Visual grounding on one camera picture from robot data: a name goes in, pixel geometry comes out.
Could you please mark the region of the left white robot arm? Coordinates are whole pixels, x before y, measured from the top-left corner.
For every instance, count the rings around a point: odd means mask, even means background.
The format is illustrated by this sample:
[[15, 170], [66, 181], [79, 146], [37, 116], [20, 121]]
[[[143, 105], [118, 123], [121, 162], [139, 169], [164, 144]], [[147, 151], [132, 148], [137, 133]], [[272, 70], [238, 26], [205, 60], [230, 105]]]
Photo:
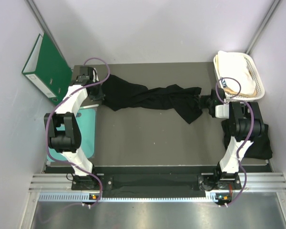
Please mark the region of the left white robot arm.
[[99, 187], [102, 190], [100, 178], [93, 173], [93, 163], [82, 149], [82, 134], [76, 120], [81, 104], [88, 97], [87, 89], [98, 84], [100, 82], [73, 82], [64, 99], [44, 116], [44, 122], [48, 157], [71, 165], [77, 184], [83, 183], [88, 189]]

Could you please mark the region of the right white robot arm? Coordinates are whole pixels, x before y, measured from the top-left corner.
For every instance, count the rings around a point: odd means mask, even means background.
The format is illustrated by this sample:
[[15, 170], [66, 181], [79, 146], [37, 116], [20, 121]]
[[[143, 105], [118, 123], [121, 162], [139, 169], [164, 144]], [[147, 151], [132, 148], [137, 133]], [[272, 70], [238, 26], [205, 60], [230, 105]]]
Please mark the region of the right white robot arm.
[[224, 157], [218, 162], [212, 175], [200, 175], [199, 188], [203, 191], [226, 189], [237, 184], [238, 173], [246, 173], [242, 165], [248, 149], [261, 138], [266, 125], [263, 121], [258, 102], [227, 102], [222, 89], [215, 88], [204, 96], [204, 106], [213, 118], [223, 118], [230, 134]]

